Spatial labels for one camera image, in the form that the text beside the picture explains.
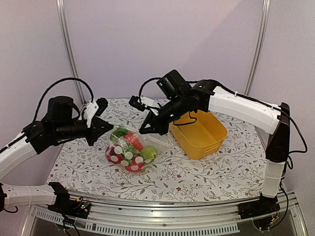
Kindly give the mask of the orange toy carrot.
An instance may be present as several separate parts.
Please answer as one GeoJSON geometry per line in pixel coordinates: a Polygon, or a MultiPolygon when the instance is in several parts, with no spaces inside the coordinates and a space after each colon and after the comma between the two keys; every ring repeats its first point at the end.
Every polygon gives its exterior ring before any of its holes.
{"type": "Polygon", "coordinates": [[[138,140],[136,135],[132,131],[126,129],[123,126],[119,126],[111,133],[110,140],[115,143],[117,143],[119,140],[125,140],[130,146],[133,146],[133,148],[136,149],[137,151],[141,151],[144,148],[144,146],[138,140]]]}

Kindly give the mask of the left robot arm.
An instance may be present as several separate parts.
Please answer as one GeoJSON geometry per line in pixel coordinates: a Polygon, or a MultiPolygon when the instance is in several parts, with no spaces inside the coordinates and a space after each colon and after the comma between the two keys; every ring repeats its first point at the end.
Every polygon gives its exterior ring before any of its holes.
{"type": "MultiPolygon", "coordinates": [[[[15,140],[1,149],[0,176],[5,177],[26,160],[52,146],[80,138],[93,146],[99,137],[114,127],[100,118],[107,106],[107,100],[99,98],[88,102],[80,111],[71,97],[56,96],[49,99],[44,118],[23,128],[15,140]]],[[[39,186],[0,185],[1,210],[27,205],[47,205],[49,210],[64,215],[87,211],[82,201],[70,199],[69,192],[59,182],[39,186]]]]}

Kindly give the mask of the clear zip top bag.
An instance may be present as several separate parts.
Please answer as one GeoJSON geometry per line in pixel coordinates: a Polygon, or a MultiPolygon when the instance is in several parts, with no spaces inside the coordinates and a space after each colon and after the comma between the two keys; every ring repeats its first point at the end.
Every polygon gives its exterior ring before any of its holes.
{"type": "Polygon", "coordinates": [[[145,172],[156,160],[172,148],[167,137],[157,134],[140,134],[136,129],[114,123],[109,134],[105,158],[127,172],[145,172]]]}

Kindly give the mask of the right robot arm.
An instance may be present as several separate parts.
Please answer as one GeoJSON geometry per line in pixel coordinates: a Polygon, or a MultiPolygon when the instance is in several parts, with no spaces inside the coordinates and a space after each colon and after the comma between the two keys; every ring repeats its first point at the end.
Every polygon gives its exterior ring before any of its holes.
{"type": "Polygon", "coordinates": [[[267,103],[233,91],[213,79],[185,80],[172,70],[154,81],[167,98],[161,105],[139,93],[129,104],[140,111],[148,111],[139,132],[165,135],[171,132],[183,151],[198,160],[216,152],[223,143],[219,135],[221,124],[214,113],[230,116],[253,125],[268,134],[265,149],[266,169],[259,198],[240,203],[241,219],[251,219],[260,231],[270,230],[285,218],[280,212],[277,193],[283,190],[286,170],[292,169],[290,128],[296,122],[286,103],[267,103]]]}

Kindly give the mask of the small green toy vegetable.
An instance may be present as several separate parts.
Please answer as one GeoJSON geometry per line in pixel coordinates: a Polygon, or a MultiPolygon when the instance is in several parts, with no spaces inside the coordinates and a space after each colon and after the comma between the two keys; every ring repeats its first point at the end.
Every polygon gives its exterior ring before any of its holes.
{"type": "Polygon", "coordinates": [[[158,152],[153,146],[145,146],[140,151],[140,156],[143,158],[145,163],[150,163],[158,156],[158,152]]]}

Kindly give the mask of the red toy apple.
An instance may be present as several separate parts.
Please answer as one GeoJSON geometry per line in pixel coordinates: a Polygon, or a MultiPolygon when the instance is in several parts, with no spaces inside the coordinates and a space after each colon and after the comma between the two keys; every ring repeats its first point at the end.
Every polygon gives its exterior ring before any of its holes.
{"type": "Polygon", "coordinates": [[[144,170],[144,159],[141,156],[136,156],[132,159],[131,163],[125,169],[131,173],[137,174],[144,170]]]}

